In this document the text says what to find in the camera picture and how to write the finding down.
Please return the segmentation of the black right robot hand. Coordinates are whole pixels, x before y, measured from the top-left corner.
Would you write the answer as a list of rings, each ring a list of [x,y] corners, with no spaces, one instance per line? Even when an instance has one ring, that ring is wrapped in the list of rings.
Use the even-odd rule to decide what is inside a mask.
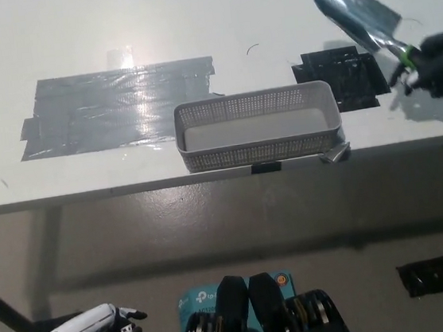
[[[415,90],[425,90],[434,99],[443,97],[443,32],[425,37],[422,43],[391,48],[398,65],[388,85],[403,85],[408,96]]]

